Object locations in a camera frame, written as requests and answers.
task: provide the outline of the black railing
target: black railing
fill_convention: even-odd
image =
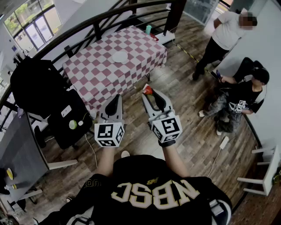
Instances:
[[[109,9],[109,11],[112,10],[112,9],[115,9],[115,7],[118,6],[121,2],[123,2],[123,0],[119,0],[118,2],[116,2],[116,3]],[[126,5],[128,2],[129,2],[129,0],[126,0],[120,7]],[[112,17],[108,17],[108,18],[103,22],[103,24],[101,25],[101,29],[105,26],[105,24],[108,23],[108,21],[109,21],[111,18],[112,18]],[[93,31],[94,31],[94,27],[87,33],[87,35],[85,36],[85,38],[87,38],[88,36],[90,36],[90,35],[93,33]],[[86,44],[85,47],[87,47],[93,39],[94,39],[94,37],[92,37],[92,38],[89,40],[88,44]],[[81,49],[82,46],[83,46],[83,44],[80,44],[80,45],[76,48],[76,50],[75,50],[75,52],[74,52],[73,54],[77,54],[77,53],[79,52],[79,50]]]
[[[116,3],[116,5],[114,5],[114,7],[116,7],[121,2],[122,1],[118,1]],[[129,0],[129,5],[125,5],[126,3],[128,3],[128,1],[125,1],[125,3],[122,4],[123,5],[122,7],[109,10],[105,13],[94,16],[94,17],[92,17],[88,20],[85,20],[82,23],[72,27],[71,29],[67,30],[66,32],[64,32],[63,34],[61,34],[60,36],[58,36],[54,40],[52,40],[44,49],[42,49],[40,52],[38,52],[34,56],[34,58],[42,59],[45,55],[47,55],[49,52],[51,52],[55,47],[57,47],[59,44],[63,43],[65,40],[67,40],[71,36],[75,35],[79,31],[81,31],[81,30],[83,30],[83,29],[85,29],[89,26],[93,26],[93,30],[91,31],[91,33],[88,33],[88,35],[83,40],[74,44],[73,46],[71,46],[70,48],[65,50],[63,53],[59,54],[54,60],[52,60],[52,63],[54,64],[59,59],[61,59],[63,56],[65,56],[66,54],[68,54],[70,52],[72,53],[72,50],[75,49],[76,47],[79,48],[80,46],[82,46],[86,41],[88,41],[88,43],[85,45],[85,47],[87,47],[94,38],[96,38],[96,40],[100,40],[102,34],[105,31],[107,31],[107,30],[109,30],[113,27],[119,26],[121,24],[125,24],[125,23],[130,22],[131,20],[135,20],[137,18],[141,18],[141,17],[145,17],[145,16],[148,16],[148,15],[169,11],[167,9],[152,11],[152,12],[144,13],[144,14],[141,14],[141,15],[135,15],[135,16],[130,17],[128,19],[125,19],[123,21],[114,23],[116,21],[116,19],[122,13],[127,12],[127,11],[132,11],[133,14],[136,14],[136,11],[137,11],[138,8],[144,8],[144,7],[155,6],[155,5],[160,5],[160,4],[172,3],[171,10],[169,11],[168,16],[153,19],[153,20],[150,20],[148,22],[143,22],[143,23],[141,23],[137,26],[146,25],[146,24],[149,24],[149,23],[152,23],[152,22],[155,22],[155,21],[167,19],[166,23],[163,23],[163,24],[158,25],[158,26],[154,26],[153,28],[156,29],[156,28],[159,28],[161,26],[165,26],[164,34],[166,34],[166,32],[168,30],[171,31],[171,32],[175,32],[176,28],[178,26],[178,23],[180,21],[180,17],[182,15],[186,0],[158,0],[158,1],[152,1],[152,2],[146,2],[146,3],[137,3],[137,0]],[[116,16],[116,17],[109,23],[108,26],[104,27],[105,24],[113,16]],[[7,103],[7,99],[10,96],[10,94],[11,94],[11,86],[9,86],[7,88],[3,97],[0,100],[0,110]]]

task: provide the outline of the white t-shirt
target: white t-shirt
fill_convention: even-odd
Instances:
[[[239,26],[239,16],[234,12],[227,11],[218,17],[222,24],[213,32],[212,38],[225,50],[230,50],[246,32]]]

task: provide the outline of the gray desk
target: gray desk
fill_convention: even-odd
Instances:
[[[47,163],[36,140],[27,113],[21,118],[17,116],[12,120],[0,142],[0,168],[10,168],[14,179],[8,175],[5,178],[7,185],[16,184],[17,189],[10,190],[10,198],[17,202],[41,193],[25,193],[48,170],[74,165],[77,160],[59,163]]]

